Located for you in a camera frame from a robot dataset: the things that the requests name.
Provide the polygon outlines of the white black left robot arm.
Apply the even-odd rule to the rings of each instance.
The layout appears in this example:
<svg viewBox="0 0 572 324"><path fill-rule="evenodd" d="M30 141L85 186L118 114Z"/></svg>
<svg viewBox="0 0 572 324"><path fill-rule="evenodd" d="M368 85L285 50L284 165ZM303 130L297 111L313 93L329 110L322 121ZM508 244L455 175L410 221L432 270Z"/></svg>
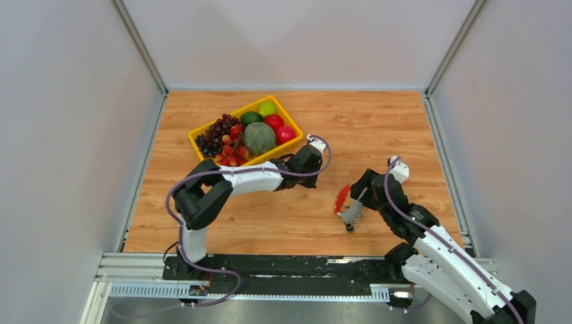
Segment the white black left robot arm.
<svg viewBox="0 0 572 324"><path fill-rule="evenodd" d="M206 271L206 233L230 198L251 192L275 192L296 185L315 188L318 174L330 164L327 141L310 135L306 145L293 155L257 165L226 167L208 160L199 163L171 187L165 208L179 228L180 270L189 279Z"/></svg>

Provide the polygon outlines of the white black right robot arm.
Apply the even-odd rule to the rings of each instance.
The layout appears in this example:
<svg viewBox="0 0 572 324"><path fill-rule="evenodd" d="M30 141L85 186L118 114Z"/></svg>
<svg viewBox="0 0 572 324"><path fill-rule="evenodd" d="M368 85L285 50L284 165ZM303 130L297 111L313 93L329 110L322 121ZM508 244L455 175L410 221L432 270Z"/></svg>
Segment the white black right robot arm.
<svg viewBox="0 0 572 324"><path fill-rule="evenodd" d="M385 256L393 281L422 286L465 323L534 323L537 302L527 291L515 292L471 257L426 208L412 203L402 183L407 171L385 174L367 169L348 187L352 200L341 213L353 226L363 208L379 212L403 243Z"/></svg>

